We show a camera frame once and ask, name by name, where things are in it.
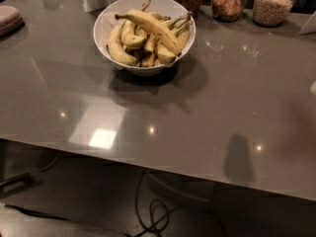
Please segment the small centre yellow banana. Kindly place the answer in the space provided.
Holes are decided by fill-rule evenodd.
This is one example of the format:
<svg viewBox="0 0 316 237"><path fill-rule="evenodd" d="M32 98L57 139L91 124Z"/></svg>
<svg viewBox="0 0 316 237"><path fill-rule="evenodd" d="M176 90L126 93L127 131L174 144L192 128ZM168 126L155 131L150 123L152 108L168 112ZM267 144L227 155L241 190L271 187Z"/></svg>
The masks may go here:
<svg viewBox="0 0 316 237"><path fill-rule="evenodd" d="M151 34L148 39L147 42L143 48L144 52L149 55L154 51L154 47L155 47L155 43L156 43L156 37Z"/></svg>

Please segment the curved middle yellow banana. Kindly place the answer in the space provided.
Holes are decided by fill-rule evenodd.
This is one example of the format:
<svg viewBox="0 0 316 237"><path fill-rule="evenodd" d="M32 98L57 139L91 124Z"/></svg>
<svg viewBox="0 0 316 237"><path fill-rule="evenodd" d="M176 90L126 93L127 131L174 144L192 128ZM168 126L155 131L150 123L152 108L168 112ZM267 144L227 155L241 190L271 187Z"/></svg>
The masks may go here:
<svg viewBox="0 0 316 237"><path fill-rule="evenodd" d="M130 49L139 49L147 41L147 32L130 20L126 20L122 27L121 41Z"/></svg>

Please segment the white ceramic bowl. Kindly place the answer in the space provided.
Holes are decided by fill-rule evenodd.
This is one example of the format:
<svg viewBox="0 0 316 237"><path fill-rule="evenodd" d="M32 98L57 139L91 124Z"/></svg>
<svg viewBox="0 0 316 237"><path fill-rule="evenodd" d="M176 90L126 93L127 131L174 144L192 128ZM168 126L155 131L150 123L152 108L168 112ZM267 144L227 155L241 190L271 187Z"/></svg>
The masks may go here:
<svg viewBox="0 0 316 237"><path fill-rule="evenodd" d="M185 47L182 48L181 54L176 56L174 62L172 62L171 64L154 64L154 62L158 61L156 55L156 44L160 40L158 40L157 38L154 51L149 55L144 52L144 46L139 49L130 49L125 44L123 44L120 39L120 43L124 51L137 58L137 63L135 65L125 65L112 59L108 50L108 39L110 32L116 25L123 26L124 22L126 21L126 19L117 20L115 18L115 14L123 15L131 9L140 10L148 13L164 25L169 20L178 19L177 24L180 24L186 18L191 18L192 24L190 26L189 39ZM196 24L192 17L192 13L187 11L185 7L174 0L118 0L109 5L99 15L95 22L93 36L95 44L102 54L103 58L108 60L116 69L126 69L135 75L151 76L160 73L163 69L167 67L173 66L177 61L179 61L189 52L196 37Z"/></svg>

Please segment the round glass jar of nuts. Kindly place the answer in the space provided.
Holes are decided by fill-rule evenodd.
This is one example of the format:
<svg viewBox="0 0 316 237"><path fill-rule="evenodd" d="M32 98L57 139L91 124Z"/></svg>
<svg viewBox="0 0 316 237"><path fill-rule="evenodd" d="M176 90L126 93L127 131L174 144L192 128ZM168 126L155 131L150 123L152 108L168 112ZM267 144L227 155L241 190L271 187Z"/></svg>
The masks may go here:
<svg viewBox="0 0 316 237"><path fill-rule="evenodd" d="M212 17L221 22L235 22L243 14L248 0L211 0Z"/></svg>

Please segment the black chair leg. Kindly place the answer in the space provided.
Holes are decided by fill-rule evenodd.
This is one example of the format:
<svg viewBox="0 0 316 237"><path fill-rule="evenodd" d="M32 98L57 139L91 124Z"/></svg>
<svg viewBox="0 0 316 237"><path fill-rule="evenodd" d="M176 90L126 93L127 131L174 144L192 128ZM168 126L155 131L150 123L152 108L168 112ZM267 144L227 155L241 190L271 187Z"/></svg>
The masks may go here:
<svg viewBox="0 0 316 237"><path fill-rule="evenodd" d="M31 185L34 179L30 173L24 173L13 178L6 179L0 182L0 191L3 192L6 188L16 184Z"/></svg>

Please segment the glass jar of pale cereal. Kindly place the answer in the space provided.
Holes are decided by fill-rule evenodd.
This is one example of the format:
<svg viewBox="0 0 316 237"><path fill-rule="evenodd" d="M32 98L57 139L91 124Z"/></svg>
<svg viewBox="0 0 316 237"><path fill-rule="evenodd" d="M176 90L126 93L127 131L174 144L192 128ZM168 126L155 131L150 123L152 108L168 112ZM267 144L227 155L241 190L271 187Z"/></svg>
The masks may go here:
<svg viewBox="0 0 316 237"><path fill-rule="evenodd" d="M292 9L294 0L254 0L253 21L265 27L277 27Z"/></svg>

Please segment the beige cushion pad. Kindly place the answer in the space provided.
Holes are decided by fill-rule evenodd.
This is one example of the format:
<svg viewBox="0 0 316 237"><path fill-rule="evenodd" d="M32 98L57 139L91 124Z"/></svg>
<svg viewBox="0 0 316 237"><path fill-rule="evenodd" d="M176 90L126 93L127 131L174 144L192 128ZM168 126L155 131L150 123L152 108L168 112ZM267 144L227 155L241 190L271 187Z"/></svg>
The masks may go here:
<svg viewBox="0 0 316 237"><path fill-rule="evenodd" d="M0 6L0 37L16 30L24 22L21 12L12 6Z"/></svg>

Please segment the white paper corner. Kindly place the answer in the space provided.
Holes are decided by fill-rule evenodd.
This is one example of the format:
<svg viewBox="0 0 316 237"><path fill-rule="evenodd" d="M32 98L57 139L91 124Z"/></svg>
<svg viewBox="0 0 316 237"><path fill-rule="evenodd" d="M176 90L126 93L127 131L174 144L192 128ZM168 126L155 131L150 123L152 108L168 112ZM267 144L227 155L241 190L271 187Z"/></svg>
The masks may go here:
<svg viewBox="0 0 316 237"><path fill-rule="evenodd" d="M300 29L301 35L316 33L316 11L310 16L307 22Z"/></svg>

